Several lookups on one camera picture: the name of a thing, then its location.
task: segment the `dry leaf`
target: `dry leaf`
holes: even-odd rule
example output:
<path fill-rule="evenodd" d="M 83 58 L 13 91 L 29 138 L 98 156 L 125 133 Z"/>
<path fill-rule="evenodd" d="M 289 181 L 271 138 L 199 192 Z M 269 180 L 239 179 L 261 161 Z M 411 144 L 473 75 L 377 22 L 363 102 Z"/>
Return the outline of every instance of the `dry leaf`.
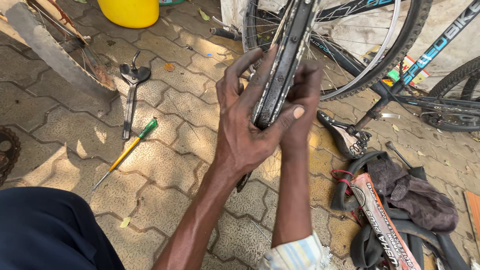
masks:
<path fill-rule="evenodd" d="M 172 72 L 175 70 L 175 66 L 172 63 L 165 63 L 165 66 L 163 68 L 168 72 Z"/>
<path fill-rule="evenodd" d="M 121 222 L 120 224 L 120 228 L 123 229 L 123 228 L 127 228 L 128 224 L 130 224 L 130 220 L 132 219 L 132 217 L 126 217 L 123 219 L 123 221 Z"/>
<path fill-rule="evenodd" d="M 198 8 L 198 12 L 200 13 L 200 16 L 206 20 L 206 21 L 210 21 L 210 16 L 208 16 L 207 14 L 205 14 L 205 12 L 203 12 L 200 8 Z"/>

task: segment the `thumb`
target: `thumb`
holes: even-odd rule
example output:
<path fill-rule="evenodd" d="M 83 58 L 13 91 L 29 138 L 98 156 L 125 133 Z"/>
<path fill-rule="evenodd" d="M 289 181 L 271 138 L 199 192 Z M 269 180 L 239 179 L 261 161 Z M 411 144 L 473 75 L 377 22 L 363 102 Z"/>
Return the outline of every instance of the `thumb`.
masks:
<path fill-rule="evenodd" d="M 279 144 L 283 134 L 293 125 L 293 123 L 305 113 L 305 108 L 301 105 L 294 105 L 282 111 L 273 122 L 263 132 L 271 143 Z"/>

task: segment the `yellow container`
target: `yellow container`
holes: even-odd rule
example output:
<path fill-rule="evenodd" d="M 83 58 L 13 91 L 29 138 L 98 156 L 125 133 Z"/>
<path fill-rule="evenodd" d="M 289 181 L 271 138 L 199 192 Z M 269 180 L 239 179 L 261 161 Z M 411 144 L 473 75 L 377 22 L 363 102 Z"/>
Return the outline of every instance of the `yellow container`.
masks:
<path fill-rule="evenodd" d="M 109 20 L 129 28 L 144 28 L 158 20 L 158 0 L 98 0 Z"/>

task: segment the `screwdriver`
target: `screwdriver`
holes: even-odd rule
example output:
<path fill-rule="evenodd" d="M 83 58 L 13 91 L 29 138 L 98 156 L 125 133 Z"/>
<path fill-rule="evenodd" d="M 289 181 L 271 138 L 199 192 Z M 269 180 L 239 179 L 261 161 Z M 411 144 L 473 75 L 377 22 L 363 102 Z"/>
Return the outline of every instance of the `screwdriver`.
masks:
<path fill-rule="evenodd" d="M 157 121 L 155 118 L 153 118 L 152 120 L 150 120 L 150 122 L 148 122 L 148 124 L 145 126 L 145 128 L 142 130 L 142 132 L 140 132 L 140 134 L 138 135 L 138 137 L 135 139 L 135 141 L 132 143 L 132 145 L 130 145 L 120 156 L 119 158 L 113 163 L 113 165 L 110 167 L 110 169 L 108 170 L 108 172 L 102 177 L 102 179 L 100 179 L 100 181 L 98 181 L 98 183 L 92 188 L 92 191 L 94 191 L 102 182 L 103 180 L 105 180 L 105 178 L 115 169 L 115 167 L 125 158 L 126 155 L 128 155 L 128 153 L 130 153 L 130 151 L 135 147 L 135 145 L 137 145 L 137 143 L 140 141 L 140 139 L 142 139 L 143 137 L 145 137 L 150 131 L 152 131 L 156 125 L 157 125 Z"/>

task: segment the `dark cloth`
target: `dark cloth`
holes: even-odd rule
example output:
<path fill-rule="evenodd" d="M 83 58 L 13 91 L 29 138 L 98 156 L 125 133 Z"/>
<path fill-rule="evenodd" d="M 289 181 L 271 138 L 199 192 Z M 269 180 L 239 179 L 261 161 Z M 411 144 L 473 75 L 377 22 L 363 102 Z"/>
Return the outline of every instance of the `dark cloth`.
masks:
<path fill-rule="evenodd" d="M 367 171 L 378 194 L 401 200 L 408 192 L 411 176 L 391 160 L 375 160 L 367 163 Z"/>
<path fill-rule="evenodd" d="M 78 195 L 46 187 L 0 191 L 0 269 L 124 269 Z"/>
<path fill-rule="evenodd" d="M 458 224 L 455 204 L 430 183 L 413 176 L 405 197 L 390 203 L 405 210 L 415 224 L 434 233 L 450 234 Z"/>

